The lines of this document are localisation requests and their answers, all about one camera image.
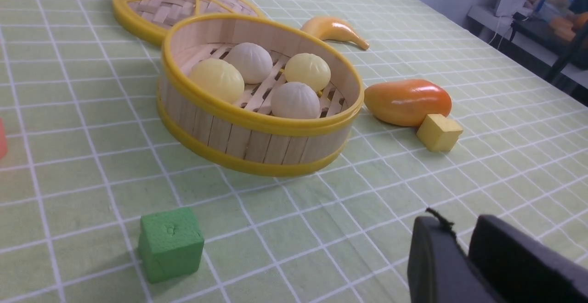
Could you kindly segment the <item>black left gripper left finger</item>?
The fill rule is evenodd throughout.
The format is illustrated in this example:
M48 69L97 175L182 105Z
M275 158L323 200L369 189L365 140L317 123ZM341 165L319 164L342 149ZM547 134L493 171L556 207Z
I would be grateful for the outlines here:
M434 209L414 220L407 279L412 303L503 303L470 262L453 222Z

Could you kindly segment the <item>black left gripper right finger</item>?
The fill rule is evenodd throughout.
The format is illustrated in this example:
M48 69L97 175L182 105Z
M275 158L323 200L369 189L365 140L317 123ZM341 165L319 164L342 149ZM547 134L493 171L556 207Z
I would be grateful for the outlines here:
M469 259L508 303L585 303L587 270L493 215L478 217Z

